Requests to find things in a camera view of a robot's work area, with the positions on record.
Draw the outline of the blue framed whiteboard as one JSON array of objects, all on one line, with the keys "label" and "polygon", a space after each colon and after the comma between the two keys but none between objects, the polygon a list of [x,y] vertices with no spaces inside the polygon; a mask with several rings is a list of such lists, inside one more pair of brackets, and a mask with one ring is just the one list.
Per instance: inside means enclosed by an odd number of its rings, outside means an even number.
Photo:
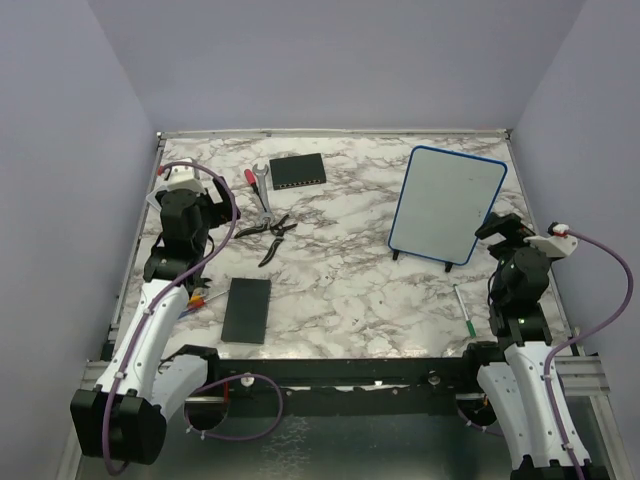
[{"label": "blue framed whiteboard", "polygon": [[393,217],[388,247],[445,264],[467,264],[479,228],[498,197],[507,165],[435,147],[412,149]]}]

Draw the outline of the green whiteboard marker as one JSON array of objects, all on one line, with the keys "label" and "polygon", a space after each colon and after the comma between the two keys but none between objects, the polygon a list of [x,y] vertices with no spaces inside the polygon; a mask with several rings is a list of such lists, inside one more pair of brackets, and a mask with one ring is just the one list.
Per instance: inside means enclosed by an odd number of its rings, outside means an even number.
[{"label": "green whiteboard marker", "polygon": [[473,323],[471,321],[471,318],[469,316],[469,312],[467,310],[467,307],[466,307],[466,304],[464,302],[464,299],[463,299],[463,296],[461,294],[461,291],[459,289],[459,286],[457,284],[453,284],[453,290],[454,290],[454,293],[455,293],[456,298],[458,300],[458,303],[460,305],[460,308],[461,308],[461,311],[462,311],[462,314],[463,314],[463,317],[464,317],[465,324],[467,326],[467,330],[469,332],[469,335],[470,335],[471,338],[476,338],[476,331],[475,331],[474,325],[473,325]]}]

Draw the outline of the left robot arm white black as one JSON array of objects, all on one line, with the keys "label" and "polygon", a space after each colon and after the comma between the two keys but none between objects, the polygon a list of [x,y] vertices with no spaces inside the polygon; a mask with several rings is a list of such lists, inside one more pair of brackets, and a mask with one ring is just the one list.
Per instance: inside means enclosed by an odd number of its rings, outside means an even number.
[{"label": "left robot arm white black", "polygon": [[161,243],[145,266],[133,319],[95,385],[72,397],[70,412],[83,455],[103,459],[112,476],[131,463],[154,463],[169,420],[189,394],[210,394],[220,385],[221,371],[208,361],[213,350],[198,354],[189,348],[176,364],[158,370],[169,335],[213,257],[205,250],[210,230],[240,217],[225,180],[218,178],[214,185],[218,203],[200,183],[157,194]]}]

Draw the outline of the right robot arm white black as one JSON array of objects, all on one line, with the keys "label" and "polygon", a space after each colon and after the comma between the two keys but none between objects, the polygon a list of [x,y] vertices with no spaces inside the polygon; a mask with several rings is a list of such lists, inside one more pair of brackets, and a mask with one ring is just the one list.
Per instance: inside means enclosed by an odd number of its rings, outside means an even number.
[{"label": "right robot arm white black", "polygon": [[488,289],[489,321],[498,351],[459,367],[461,383],[481,391],[507,443],[514,479],[606,479],[593,463],[571,417],[555,363],[556,349],[540,305],[553,262],[571,255],[577,239],[555,223],[548,236],[516,214],[489,214],[479,239],[499,234],[489,247],[497,267]]}]

